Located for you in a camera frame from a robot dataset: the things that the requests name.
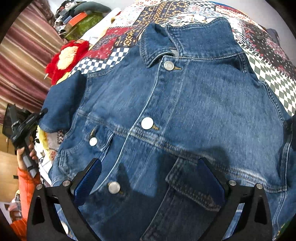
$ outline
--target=denim sleeve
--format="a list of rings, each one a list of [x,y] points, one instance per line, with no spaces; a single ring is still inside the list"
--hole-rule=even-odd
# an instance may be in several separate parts
[[[50,88],[42,108],[48,112],[39,122],[48,133],[69,131],[74,113],[83,101],[87,76],[76,71],[63,82]]]

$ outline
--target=orange shirt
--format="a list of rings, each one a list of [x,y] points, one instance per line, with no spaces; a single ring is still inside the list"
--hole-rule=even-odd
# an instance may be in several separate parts
[[[35,187],[40,183],[40,174],[34,178],[25,170],[17,170],[19,177],[20,203],[22,206],[22,219],[13,222],[10,226],[21,241],[27,240],[28,213]]]

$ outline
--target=person's hand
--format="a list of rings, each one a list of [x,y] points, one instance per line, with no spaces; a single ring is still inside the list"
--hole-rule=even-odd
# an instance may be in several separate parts
[[[31,151],[30,152],[30,157],[34,161],[38,162],[38,157],[36,155],[36,151],[34,150],[34,145],[33,144],[29,145],[29,150]],[[24,164],[24,161],[22,159],[22,154],[24,153],[24,151],[25,151],[24,147],[17,150],[17,162],[18,162],[18,165],[19,165],[19,169],[21,169],[21,170],[26,170],[27,169],[27,167]]]

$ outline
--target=person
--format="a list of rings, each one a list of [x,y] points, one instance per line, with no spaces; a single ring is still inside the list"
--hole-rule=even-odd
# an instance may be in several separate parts
[[[36,151],[34,150],[34,145],[29,145],[30,157],[38,162],[38,157]],[[24,153],[25,148],[17,150],[17,162],[18,170],[17,175],[19,177],[19,190],[20,190],[20,203],[22,207],[22,219],[14,221],[10,226],[16,235],[21,239],[21,241],[26,241],[27,238],[27,220],[30,209],[31,200],[35,187],[41,183],[40,173],[38,173],[34,178],[31,177],[28,173],[26,165],[22,159],[22,154]]]

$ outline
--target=white button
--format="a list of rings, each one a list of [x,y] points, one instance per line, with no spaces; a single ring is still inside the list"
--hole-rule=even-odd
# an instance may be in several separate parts
[[[171,61],[166,61],[165,63],[164,63],[164,68],[166,69],[166,70],[168,70],[168,71],[171,71],[171,70],[173,70],[174,69],[174,63],[173,62],[171,62]]]
[[[95,138],[95,137],[92,137],[92,138],[89,140],[89,144],[90,144],[91,146],[95,146],[97,143],[98,143],[98,139]]]
[[[141,126],[143,129],[148,130],[153,126],[153,120],[150,117],[145,117],[142,122]]]
[[[63,221],[61,221],[61,223],[62,223],[62,226],[63,226],[66,234],[69,234],[69,228],[68,228],[67,224],[65,224]]]
[[[111,194],[116,194],[120,190],[120,185],[118,182],[110,182],[108,189]]]

